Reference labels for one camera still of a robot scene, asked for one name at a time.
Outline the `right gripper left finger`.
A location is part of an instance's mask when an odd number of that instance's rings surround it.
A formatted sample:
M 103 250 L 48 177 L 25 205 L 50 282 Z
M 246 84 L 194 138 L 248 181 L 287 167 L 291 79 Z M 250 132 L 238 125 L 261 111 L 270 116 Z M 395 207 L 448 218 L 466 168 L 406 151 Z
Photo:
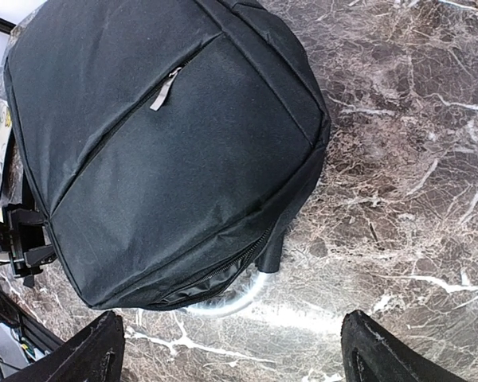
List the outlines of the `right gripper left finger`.
M 124 350 L 123 319 L 106 311 L 56 351 L 7 380 L 120 382 Z

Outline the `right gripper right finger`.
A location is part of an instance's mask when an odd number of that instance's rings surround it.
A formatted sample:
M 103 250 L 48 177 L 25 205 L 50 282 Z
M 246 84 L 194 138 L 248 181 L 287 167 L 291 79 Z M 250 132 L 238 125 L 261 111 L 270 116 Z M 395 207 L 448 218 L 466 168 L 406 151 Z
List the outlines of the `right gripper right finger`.
M 343 319 L 341 350 L 347 381 L 463 380 L 413 351 L 361 310 Z

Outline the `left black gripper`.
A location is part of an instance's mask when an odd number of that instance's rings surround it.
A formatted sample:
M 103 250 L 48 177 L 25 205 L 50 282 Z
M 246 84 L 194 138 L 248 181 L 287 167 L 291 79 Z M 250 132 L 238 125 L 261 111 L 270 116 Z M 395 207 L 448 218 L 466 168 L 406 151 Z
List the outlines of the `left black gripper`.
M 9 265 L 13 277 L 32 287 L 41 268 L 56 260 L 53 245 L 45 239 L 45 220 L 24 205 L 7 205 L 1 213 L 0 266 Z

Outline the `black student backpack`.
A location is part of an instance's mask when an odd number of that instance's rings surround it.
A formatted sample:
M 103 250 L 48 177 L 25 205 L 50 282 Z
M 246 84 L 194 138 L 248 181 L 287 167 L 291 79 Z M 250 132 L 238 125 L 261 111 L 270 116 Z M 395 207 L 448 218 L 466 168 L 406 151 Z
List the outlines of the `black student backpack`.
M 331 129 L 256 1 L 48 1 L 4 68 L 25 177 L 94 310 L 178 310 L 280 268 Z

